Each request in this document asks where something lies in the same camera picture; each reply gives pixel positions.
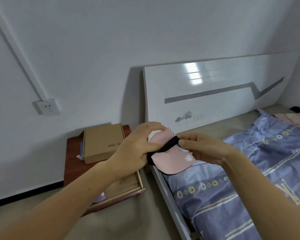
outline black baseboard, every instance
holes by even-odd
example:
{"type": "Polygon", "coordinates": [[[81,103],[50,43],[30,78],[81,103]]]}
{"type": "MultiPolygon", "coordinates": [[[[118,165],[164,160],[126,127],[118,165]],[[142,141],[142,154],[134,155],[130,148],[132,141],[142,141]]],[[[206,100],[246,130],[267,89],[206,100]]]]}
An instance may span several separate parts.
{"type": "Polygon", "coordinates": [[[30,191],[24,192],[24,193],[16,194],[16,195],[10,196],[8,198],[1,199],[0,206],[6,205],[9,203],[18,201],[18,200],[22,200],[22,199],[25,199],[25,198],[28,198],[31,196],[39,195],[41,193],[48,192],[50,190],[55,190],[55,189],[58,189],[61,187],[63,187],[63,181],[56,182],[54,184],[49,184],[49,185],[46,185],[46,186],[43,186],[40,188],[36,188],[36,189],[30,190],[30,191]]]}

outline black elastic strap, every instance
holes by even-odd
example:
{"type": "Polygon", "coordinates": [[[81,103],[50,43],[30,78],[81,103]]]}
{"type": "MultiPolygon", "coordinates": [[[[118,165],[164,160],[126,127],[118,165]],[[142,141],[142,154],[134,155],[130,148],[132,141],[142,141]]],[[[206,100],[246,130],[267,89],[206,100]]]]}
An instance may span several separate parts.
{"type": "Polygon", "coordinates": [[[148,164],[149,165],[152,165],[152,166],[155,166],[153,160],[152,160],[152,155],[157,153],[157,152],[166,152],[168,151],[169,149],[171,149],[172,147],[174,147],[175,145],[178,144],[179,142],[179,137],[177,136],[174,136],[173,138],[171,138],[166,144],[164,144],[163,147],[161,147],[159,150],[155,151],[155,152],[148,152],[147,153],[147,157],[148,157],[148,164]]]}

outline hand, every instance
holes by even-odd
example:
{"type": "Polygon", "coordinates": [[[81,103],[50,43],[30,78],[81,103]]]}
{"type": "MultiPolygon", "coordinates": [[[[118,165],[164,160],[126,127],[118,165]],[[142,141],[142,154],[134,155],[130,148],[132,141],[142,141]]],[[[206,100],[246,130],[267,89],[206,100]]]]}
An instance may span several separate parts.
{"type": "Polygon", "coordinates": [[[239,154],[233,146],[217,138],[197,131],[177,134],[180,138],[179,146],[189,149],[196,160],[222,166],[223,161],[230,155],[239,154]]]}
{"type": "Polygon", "coordinates": [[[163,145],[148,143],[152,131],[165,130],[159,122],[147,122],[139,125],[117,149],[116,153],[107,160],[114,170],[116,177],[128,176],[144,167],[147,163],[146,153],[159,150],[163,145]]]}

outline brown cardboard box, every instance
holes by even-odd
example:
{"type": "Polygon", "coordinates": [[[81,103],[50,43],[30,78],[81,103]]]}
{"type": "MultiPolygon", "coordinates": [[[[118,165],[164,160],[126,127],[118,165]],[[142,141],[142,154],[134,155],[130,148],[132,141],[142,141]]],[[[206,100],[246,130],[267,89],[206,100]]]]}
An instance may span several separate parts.
{"type": "Polygon", "coordinates": [[[86,164],[109,159],[124,140],[121,124],[108,124],[84,130],[83,159],[86,164]]]}

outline floor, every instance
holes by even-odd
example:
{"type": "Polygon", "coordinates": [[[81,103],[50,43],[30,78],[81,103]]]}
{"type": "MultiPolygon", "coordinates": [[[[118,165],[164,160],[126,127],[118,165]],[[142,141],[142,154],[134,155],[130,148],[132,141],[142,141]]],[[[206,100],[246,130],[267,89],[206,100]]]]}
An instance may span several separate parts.
{"type": "MultiPolygon", "coordinates": [[[[146,191],[107,209],[82,217],[65,238],[181,240],[156,181],[141,171],[146,191]]],[[[0,229],[59,189],[0,207],[0,229]]]]}

